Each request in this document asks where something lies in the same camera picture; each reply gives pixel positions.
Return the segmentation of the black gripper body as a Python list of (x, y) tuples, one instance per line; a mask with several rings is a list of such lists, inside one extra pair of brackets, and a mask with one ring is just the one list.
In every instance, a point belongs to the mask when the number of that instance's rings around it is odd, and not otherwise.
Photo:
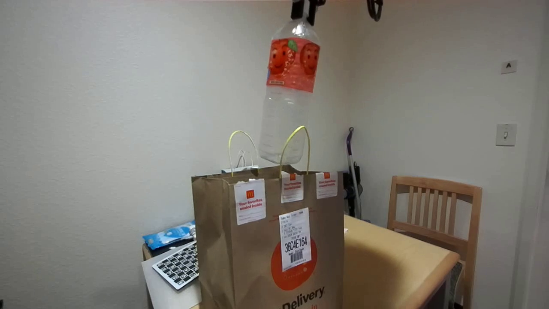
[(304, 18), (309, 23), (316, 22), (316, 11), (326, 0), (292, 0), (290, 18)]

